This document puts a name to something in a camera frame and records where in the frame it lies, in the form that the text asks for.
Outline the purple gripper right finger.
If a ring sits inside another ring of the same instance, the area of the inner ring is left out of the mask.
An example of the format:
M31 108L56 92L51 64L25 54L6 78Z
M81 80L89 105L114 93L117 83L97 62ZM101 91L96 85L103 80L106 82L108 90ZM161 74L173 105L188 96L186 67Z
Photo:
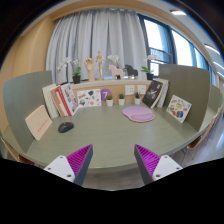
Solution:
M170 156L159 156L138 144L134 147L134 155L145 185L182 169Z

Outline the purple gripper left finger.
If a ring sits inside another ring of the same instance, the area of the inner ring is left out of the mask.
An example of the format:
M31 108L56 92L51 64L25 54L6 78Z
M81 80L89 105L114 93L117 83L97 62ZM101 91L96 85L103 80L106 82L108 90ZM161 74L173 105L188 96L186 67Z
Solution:
M82 186L91 158L93 145L87 145L68 156L59 155L44 170Z

